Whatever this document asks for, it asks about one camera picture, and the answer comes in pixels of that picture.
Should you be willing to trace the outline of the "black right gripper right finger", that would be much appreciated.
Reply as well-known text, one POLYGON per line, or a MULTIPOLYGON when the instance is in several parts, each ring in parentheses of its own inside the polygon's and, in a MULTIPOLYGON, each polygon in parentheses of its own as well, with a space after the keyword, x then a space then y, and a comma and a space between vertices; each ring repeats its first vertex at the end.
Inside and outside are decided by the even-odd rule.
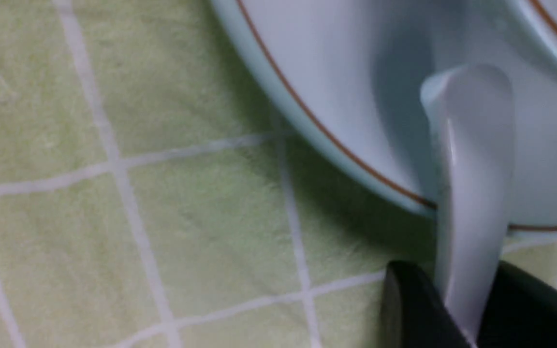
POLYGON ((557 348, 557 290, 519 267, 498 267, 478 335, 480 348, 557 348))

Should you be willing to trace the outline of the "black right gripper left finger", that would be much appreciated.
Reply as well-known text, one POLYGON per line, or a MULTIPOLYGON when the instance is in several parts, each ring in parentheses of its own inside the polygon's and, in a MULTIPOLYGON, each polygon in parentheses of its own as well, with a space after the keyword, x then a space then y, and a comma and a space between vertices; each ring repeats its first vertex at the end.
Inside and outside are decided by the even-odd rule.
POLYGON ((469 348, 427 274, 416 263, 391 261, 381 300, 383 348, 469 348))

